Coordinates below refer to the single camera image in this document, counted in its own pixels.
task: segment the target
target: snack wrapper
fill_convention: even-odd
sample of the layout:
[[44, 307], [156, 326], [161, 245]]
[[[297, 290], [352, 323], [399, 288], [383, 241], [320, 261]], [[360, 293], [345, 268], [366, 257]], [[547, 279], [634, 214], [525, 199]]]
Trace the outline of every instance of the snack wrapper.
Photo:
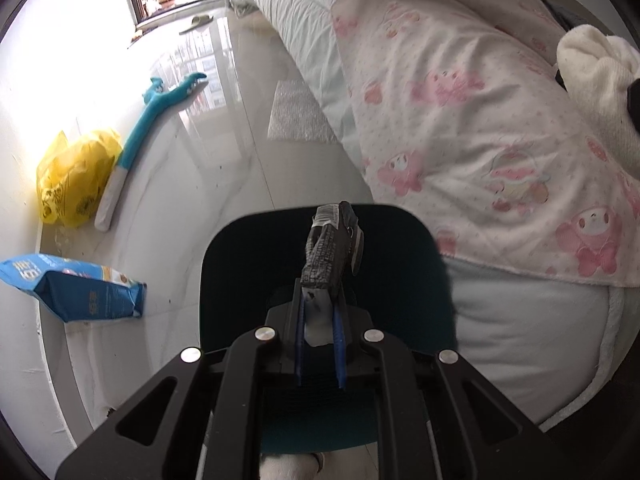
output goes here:
[[0, 280], [37, 298], [62, 321], [142, 316], [146, 284], [111, 269], [48, 254], [0, 263]]

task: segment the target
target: white plush toy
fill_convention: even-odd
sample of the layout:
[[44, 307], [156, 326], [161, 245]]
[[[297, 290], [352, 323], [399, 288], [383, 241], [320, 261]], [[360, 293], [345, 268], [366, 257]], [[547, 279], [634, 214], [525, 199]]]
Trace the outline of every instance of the white plush toy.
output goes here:
[[581, 25], [560, 40], [558, 69], [569, 97], [594, 124], [607, 151], [640, 180], [640, 133], [627, 108], [628, 88], [640, 78], [640, 53], [623, 38]]

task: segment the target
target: triangular cutout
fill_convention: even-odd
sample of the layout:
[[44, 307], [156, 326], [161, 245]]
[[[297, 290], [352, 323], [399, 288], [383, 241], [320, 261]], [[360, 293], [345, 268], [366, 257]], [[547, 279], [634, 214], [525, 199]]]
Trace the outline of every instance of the triangular cutout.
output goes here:
[[151, 446], [158, 428], [164, 418], [164, 412], [174, 393], [177, 380], [167, 377], [155, 389], [139, 402], [116, 426], [116, 432], [143, 446]]
[[464, 381], [462, 387], [476, 416], [482, 439], [488, 446], [519, 433], [517, 425], [475, 383]]

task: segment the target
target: dark green chair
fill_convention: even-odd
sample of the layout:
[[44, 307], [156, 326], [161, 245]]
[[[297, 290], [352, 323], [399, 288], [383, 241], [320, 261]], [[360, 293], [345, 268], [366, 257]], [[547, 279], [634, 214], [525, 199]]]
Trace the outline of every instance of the dark green chair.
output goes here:
[[[424, 225], [404, 210], [355, 205], [364, 231], [357, 276], [343, 280], [347, 302], [369, 311], [374, 325], [411, 349], [456, 348], [446, 268]], [[264, 323], [267, 310], [290, 301], [305, 263], [315, 207], [236, 220], [210, 243], [200, 284], [200, 344], [231, 345]], [[373, 392], [341, 391], [332, 346], [305, 348], [305, 380], [296, 390], [264, 396], [262, 452], [321, 452], [375, 442]]]

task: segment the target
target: bubble wrap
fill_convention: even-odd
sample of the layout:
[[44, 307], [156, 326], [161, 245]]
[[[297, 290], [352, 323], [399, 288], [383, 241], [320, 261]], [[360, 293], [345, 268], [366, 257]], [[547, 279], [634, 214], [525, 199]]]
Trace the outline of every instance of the bubble wrap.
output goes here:
[[267, 138], [338, 142], [318, 101], [302, 80], [278, 81]]

